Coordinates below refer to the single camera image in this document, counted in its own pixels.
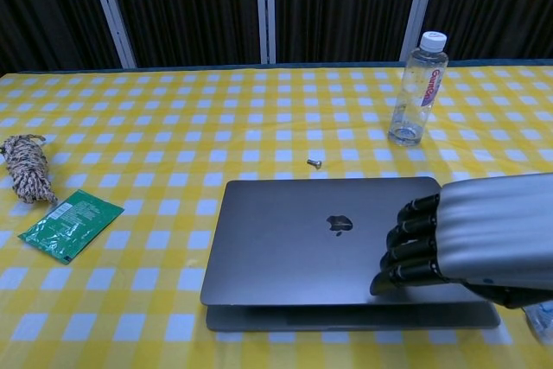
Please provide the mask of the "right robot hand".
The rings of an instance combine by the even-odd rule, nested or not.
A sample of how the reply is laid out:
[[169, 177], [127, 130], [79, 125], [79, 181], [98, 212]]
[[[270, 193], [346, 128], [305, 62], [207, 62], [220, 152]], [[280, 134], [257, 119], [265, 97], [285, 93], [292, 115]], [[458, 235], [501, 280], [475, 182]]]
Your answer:
[[456, 181], [409, 201], [370, 292], [456, 283], [507, 309], [552, 299], [552, 175]]

